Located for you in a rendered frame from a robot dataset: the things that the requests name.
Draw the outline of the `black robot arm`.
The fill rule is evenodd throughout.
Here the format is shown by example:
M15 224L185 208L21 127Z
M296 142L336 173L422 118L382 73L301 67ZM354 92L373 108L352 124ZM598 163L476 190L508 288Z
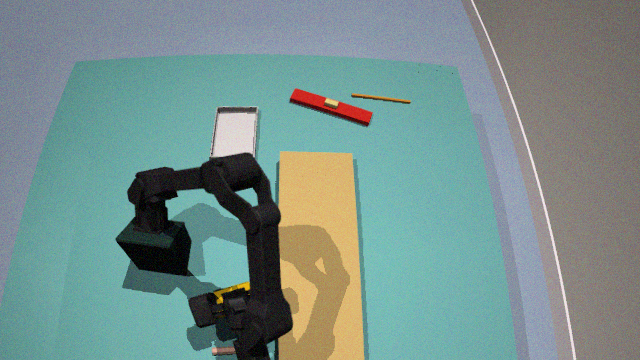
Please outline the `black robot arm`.
M160 235L169 225L166 201L178 197L177 190L204 189L240 220L246 229L251 297L228 299L225 317L238 338L232 341L238 360L271 360L267 344L290 332L294 323L281 290L281 214L252 153L214 158L197 168L161 167L135 176L127 190L128 201L135 205L133 231ZM258 206L235 193L249 188L256 192Z

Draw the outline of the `white rectangular tray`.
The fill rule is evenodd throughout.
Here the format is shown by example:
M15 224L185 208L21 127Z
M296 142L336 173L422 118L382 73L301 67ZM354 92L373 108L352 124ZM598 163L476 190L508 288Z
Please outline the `white rectangular tray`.
M245 152L255 158L258 111L254 106L217 106L210 160Z

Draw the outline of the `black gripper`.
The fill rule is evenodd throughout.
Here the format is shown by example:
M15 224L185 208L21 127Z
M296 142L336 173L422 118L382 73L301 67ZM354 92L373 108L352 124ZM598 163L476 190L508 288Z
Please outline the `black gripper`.
M251 293L250 290L245 290L244 287L222 293L221 296L223 298L223 302L219 304L217 304L214 293L210 292L189 299L189 308L194 316L196 325L199 328L215 325L215 320L219 319L218 316L225 315L228 299L234 299L241 296L248 296L248 299L250 299Z

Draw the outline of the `long red flat bar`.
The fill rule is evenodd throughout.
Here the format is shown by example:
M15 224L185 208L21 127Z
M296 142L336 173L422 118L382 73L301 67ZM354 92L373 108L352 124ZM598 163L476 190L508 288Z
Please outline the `long red flat bar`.
M352 106L341 101L331 100L298 88L295 88L290 98L290 102L301 104L365 126L369 125L373 113L371 111Z

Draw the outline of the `tan panel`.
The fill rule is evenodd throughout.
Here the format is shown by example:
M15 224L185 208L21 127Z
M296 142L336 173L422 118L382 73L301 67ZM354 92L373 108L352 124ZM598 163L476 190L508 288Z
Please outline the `tan panel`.
M280 151L279 360L365 360L352 153Z

